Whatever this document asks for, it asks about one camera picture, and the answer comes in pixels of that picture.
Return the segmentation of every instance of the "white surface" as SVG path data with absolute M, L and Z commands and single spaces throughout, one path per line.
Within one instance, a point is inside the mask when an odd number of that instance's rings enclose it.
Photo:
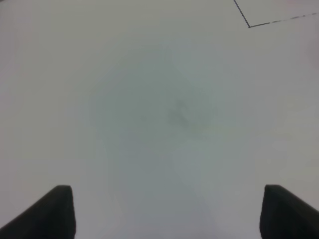
M 318 24 L 248 29 L 224 0 L 5 0 L 0 224 L 57 184 L 78 239 L 259 238 L 265 184 L 319 208 Z
M 237 0 L 237 3 L 251 26 L 319 13 L 317 0 Z

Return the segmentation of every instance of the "black line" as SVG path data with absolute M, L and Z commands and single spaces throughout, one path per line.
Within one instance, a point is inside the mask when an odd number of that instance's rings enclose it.
M 253 25 L 253 26 L 250 26 L 249 28 L 256 27 L 256 26 L 267 25 L 267 24 L 270 24 L 270 22 L 266 22 L 266 23 L 262 23 L 262 24 L 258 24 L 258 25 Z
M 240 11 L 241 15 L 243 16 L 243 18 L 244 18 L 244 20 L 245 20 L 245 22 L 246 22 L 248 28 L 250 28 L 251 26 L 249 25 L 249 23 L 248 23 L 248 21 L 247 21 L 245 15 L 244 15 L 243 12 L 241 11 L 241 9 L 240 9 L 239 5 L 237 4 L 236 0 L 234 0 L 234 2 L 235 2 L 235 4 L 236 4 L 238 10 Z

